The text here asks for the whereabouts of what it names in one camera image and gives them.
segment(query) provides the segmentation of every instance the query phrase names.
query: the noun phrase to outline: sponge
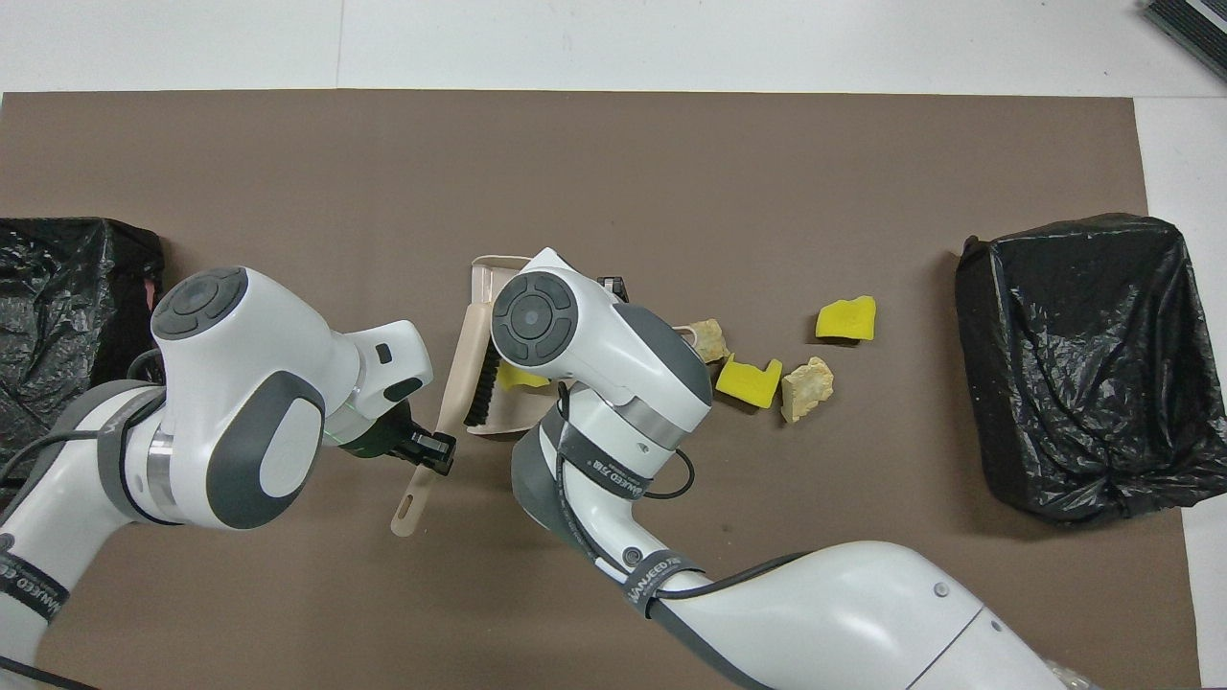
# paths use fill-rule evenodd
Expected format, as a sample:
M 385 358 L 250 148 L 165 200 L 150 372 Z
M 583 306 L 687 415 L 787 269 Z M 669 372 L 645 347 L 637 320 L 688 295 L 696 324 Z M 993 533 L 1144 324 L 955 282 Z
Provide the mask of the sponge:
M 544 376 L 537 376 L 535 373 L 529 373 L 507 360 L 499 360 L 498 373 L 494 374 L 494 381 L 498 382 L 499 388 L 503 390 L 510 390 L 517 386 L 528 386 L 529 388 L 541 388 L 542 386 L 548 386 L 550 379 Z
M 850 301 L 839 300 L 822 307 L 822 311 L 818 312 L 818 323 L 814 329 L 814 335 L 872 340 L 875 316 L 877 316 L 877 302 L 867 295 Z
M 766 410 L 771 408 L 783 372 L 784 365 L 779 360 L 772 360 L 767 371 L 758 371 L 753 365 L 734 361 L 734 355 L 730 354 L 729 361 L 720 370 L 720 377 L 715 379 L 715 389 Z

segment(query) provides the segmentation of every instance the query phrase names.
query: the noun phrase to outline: black cable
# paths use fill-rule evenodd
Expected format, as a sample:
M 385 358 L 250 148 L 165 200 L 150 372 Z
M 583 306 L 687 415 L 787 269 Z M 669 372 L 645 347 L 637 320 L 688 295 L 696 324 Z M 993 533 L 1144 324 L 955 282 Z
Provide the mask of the black cable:
M 771 571 L 778 568 L 779 566 L 788 565 L 788 564 L 795 561 L 796 559 L 800 559 L 801 556 L 810 555 L 811 552 L 812 551 L 799 551 L 796 554 L 788 554 L 788 555 L 784 555 L 784 556 L 779 556 L 779 557 L 772 559 L 772 560 L 769 560 L 769 561 L 767 561 L 764 564 L 758 564 L 758 565 L 756 565 L 756 566 L 753 566 L 751 568 L 746 568 L 746 570 L 744 570 L 744 571 L 741 571 L 741 572 L 739 572 L 736 575 L 730 575 L 729 577 L 725 577 L 724 580 L 718 580 L 715 582 L 712 582 L 709 584 L 704 584 L 702 587 L 694 587 L 692 589 L 682 589 L 680 592 L 666 592 L 666 591 L 656 592 L 656 598 L 658 599 L 692 599 L 694 597 L 702 597 L 703 594 L 710 594 L 712 592 L 719 592 L 720 589 L 724 589 L 726 587 L 733 587 L 734 584 L 740 584 L 740 583 L 742 583 L 742 582 L 745 582 L 747 580 L 753 580 L 753 578 L 758 577 L 760 575 L 771 572 Z
M 150 360 L 161 354 L 162 354 L 161 350 L 153 347 L 152 350 L 146 350 L 140 355 L 136 355 L 136 359 L 133 360 L 133 363 L 128 365 L 128 378 L 136 378 L 137 374 L 141 373 L 141 367 L 145 366 L 146 362 L 148 362 Z
M 571 389 L 561 381 L 558 382 L 558 415 L 562 416 L 562 421 L 571 421 Z
M 43 670 L 40 668 L 34 668 L 32 665 L 26 665 L 21 662 L 15 662 L 9 657 L 0 657 L 0 669 L 16 673 L 17 675 L 25 675 L 31 680 L 37 680 L 38 683 L 45 683 L 55 688 L 64 688 L 65 690 L 98 690 L 93 685 L 86 685 L 85 683 L 79 683 L 71 678 L 64 678 L 63 675 L 55 675 L 54 673 Z
M 567 479 L 563 473 L 567 465 L 567 457 L 562 452 L 557 452 L 555 457 L 553 474 L 557 480 L 555 481 L 556 491 L 558 492 L 558 507 L 562 512 L 562 519 L 567 524 L 567 530 L 579 544 L 579 548 L 584 550 L 584 555 L 588 556 L 590 561 L 601 560 L 601 555 L 598 552 L 596 545 L 589 539 L 588 533 L 584 530 L 584 525 L 579 523 L 579 517 L 575 512 L 571 510 L 571 502 L 567 501 Z
M 44 446 L 50 446 L 52 443 L 59 443 L 61 441 L 85 441 L 88 438 L 97 438 L 97 437 L 98 437 L 97 431 L 56 431 L 54 433 L 48 433 L 47 436 L 39 438 L 38 441 L 29 443 L 21 451 L 17 451 L 12 455 L 12 458 L 10 458 L 9 462 L 4 464 L 4 468 L 0 468 L 0 484 L 2 484 L 6 479 L 9 479 L 9 474 L 12 473 L 13 468 L 17 467 L 17 463 L 26 459 L 26 455 L 43 448 Z
M 12 473 L 13 468 L 17 467 L 21 460 L 26 459 L 34 451 L 43 447 L 50 446 L 52 443 L 60 443 L 63 441 L 86 441 L 90 438 L 97 438 L 97 431 L 58 431 L 55 433 L 48 433 L 47 436 L 27 444 L 21 451 L 17 451 L 4 468 L 0 468 L 0 483 L 9 479 L 9 474 Z M 10 659 L 9 657 L 0 656 L 0 669 L 7 670 L 10 673 L 16 673 L 17 675 L 23 675 L 32 680 L 39 683 L 45 683 L 48 685 L 54 685 L 55 688 L 64 688 L 66 690 L 97 690 L 93 685 L 86 685 L 85 683 L 77 683 L 71 678 L 64 678 L 63 675 L 55 675 L 54 673 L 45 672 L 32 665 L 26 665 L 21 662 Z
M 686 484 L 683 484 L 681 489 L 679 489 L 676 491 L 670 491 L 667 494 L 656 494 L 654 491 L 644 491 L 643 496 L 645 498 L 655 498 L 658 501 L 667 501 L 670 498 L 676 498 L 676 497 L 681 496 L 682 494 L 690 491 L 691 486 L 694 486 L 694 463 L 691 462 L 690 457 L 686 453 L 683 453 L 681 448 L 677 448 L 676 451 L 674 451 L 674 453 L 676 453 L 677 457 L 681 458 L 683 463 L 686 463 L 686 469 L 690 470 L 690 476 L 686 478 Z

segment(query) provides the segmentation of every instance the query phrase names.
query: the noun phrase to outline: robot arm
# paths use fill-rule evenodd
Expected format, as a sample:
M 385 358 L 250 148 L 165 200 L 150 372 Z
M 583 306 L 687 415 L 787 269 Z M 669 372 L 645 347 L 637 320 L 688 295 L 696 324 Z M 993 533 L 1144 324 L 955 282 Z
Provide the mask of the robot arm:
M 0 518 L 0 656 L 29 664 L 98 549 L 129 523 L 252 529 L 302 490 L 321 443 L 447 474 L 455 440 L 412 422 L 433 372 L 413 325 L 333 331 L 244 268 L 196 274 L 153 313 L 166 388 L 88 390 Z M 0 672 L 0 686 L 4 685 Z
M 515 366 L 577 381 L 517 443 L 517 500 L 739 686 L 1064 688 L 975 597 L 902 546 L 844 544 L 712 582 L 636 523 L 634 501 L 710 409 L 710 379 L 667 324 L 552 250 L 498 296 L 492 336 Z

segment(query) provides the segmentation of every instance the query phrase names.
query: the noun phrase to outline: table surface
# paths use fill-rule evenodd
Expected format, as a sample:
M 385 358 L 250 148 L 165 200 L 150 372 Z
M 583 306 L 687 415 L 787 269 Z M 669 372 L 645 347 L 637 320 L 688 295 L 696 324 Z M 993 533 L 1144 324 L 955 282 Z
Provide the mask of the table surface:
M 721 399 L 686 443 L 696 487 L 640 519 L 713 576 L 897 541 L 1104 686 L 1193 686 L 1180 513 L 1070 532 L 993 500 L 952 304 L 968 235 L 1146 212 L 1141 163 L 1133 103 L 1099 98 L 44 93 L 0 120 L 6 212 L 156 230 L 171 277 L 249 264 L 340 330 L 411 318 L 437 363 L 469 260 L 547 244 L 666 320 L 719 318 L 739 360 L 823 356 L 817 414 Z M 817 308 L 860 293 L 879 338 L 814 343 Z M 421 421 L 440 392 L 415 397 Z M 125 688 L 614 688 L 627 657 L 719 684 L 523 516 L 509 451 L 466 443 L 411 539 L 387 529 L 410 468 L 335 452 L 265 529 L 128 528 L 42 661 Z

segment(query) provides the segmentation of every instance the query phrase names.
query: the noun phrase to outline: black trash bag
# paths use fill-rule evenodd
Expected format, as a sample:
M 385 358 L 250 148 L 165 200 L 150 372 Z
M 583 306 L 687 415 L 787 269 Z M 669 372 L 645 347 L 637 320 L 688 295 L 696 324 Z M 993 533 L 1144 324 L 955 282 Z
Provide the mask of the black trash bag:
M 125 377 L 153 347 L 162 246 L 107 219 L 0 219 L 0 465 L 86 389 Z M 29 475 L 0 486 L 0 510 Z
M 1125 214 L 967 241 L 955 281 L 984 476 L 1087 524 L 1227 491 L 1227 422 L 1184 238 Z

